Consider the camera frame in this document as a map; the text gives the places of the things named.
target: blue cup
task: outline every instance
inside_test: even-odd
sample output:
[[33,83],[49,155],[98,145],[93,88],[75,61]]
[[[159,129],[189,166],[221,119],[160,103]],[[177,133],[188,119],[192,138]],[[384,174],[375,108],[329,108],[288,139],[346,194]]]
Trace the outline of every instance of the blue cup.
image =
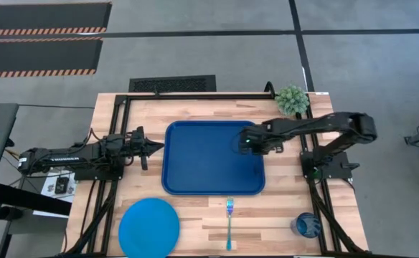
[[321,233],[321,225],[314,214],[304,212],[291,221],[291,230],[299,236],[314,238]]

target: wooden table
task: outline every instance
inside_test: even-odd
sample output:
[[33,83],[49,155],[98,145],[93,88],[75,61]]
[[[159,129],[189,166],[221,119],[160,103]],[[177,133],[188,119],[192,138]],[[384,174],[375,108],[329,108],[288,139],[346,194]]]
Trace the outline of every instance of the wooden table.
[[[108,134],[115,96],[98,96],[91,127],[99,136]],[[315,118],[333,112],[329,95],[310,93],[310,100]],[[120,128],[122,110],[119,114],[117,128]],[[261,123],[277,117],[281,117],[281,114],[273,100],[135,100],[131,103],[127,131],[142,125],[146,137],[164,142],[166,128],[177,120],[251,120]],[[325,133],[318,135],[318,139],[320,144],[325,145],[337,136],[336,133]],[[302,212],[313,211],[309,188],[302,176],[298,158],[301,151],[299,138],[285,142],[284,147],[283,153],[264,156],[263,191],[256,196],[235,197],[231,252],[225,250],[226,197],[169,195],[161,185],[163,149],[148,159],[148,171],[142,171],[136,159],[132,166],[126,167],[124,177],[118,184],[108,255],[123,255],[118,243],[120,220],[128,207],[146,197],[167,200],[179,215],[179,241],[170,255],[320,254],[317,239],[296,236],[290,229],[293,218]],[[328,183],[337,221],[356,244],[366,249],[367,243],[353,190],[339,179],[328,180]],[[83,181],[77,186],[67,223],[68,247],[79,238],[91,184],[91,181]],[[92,219],[96,192],[93,191],[85,225]],[[100,250],[103,229],[104,221],[98,228],[95,251]],[[324,223],[324,230],[328,249],[332,249],[327,223]]]

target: metal fork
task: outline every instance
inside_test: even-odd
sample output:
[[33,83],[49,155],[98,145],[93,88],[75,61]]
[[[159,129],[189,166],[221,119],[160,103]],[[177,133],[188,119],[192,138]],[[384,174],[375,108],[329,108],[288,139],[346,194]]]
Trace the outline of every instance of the metal fork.
[[230,251],[232,249],[232,237],[230,236],[230,223],[232,221],[232,212],[233,212],[233,197],[227,197],[227,213],[229,214],[229,228],[227,233],[227,247],[226,249]]

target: blue tray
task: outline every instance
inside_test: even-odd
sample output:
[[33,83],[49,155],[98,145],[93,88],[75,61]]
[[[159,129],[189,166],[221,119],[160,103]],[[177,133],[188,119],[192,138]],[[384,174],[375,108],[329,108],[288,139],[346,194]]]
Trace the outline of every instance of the blue tray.
[[262,156],[239,154],[250,121],[176,121],[165,135],[161,183],[176,195],[254,195],[265,185]]

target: succulent plant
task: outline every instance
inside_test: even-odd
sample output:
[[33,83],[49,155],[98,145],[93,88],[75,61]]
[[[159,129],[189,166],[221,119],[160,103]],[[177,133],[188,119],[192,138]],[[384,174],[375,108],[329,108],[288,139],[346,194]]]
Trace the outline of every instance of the succulent plant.
[[310,105],[306,93],[295,85],[283,88],[275,97],[278,109],[284,115],[304,114]]

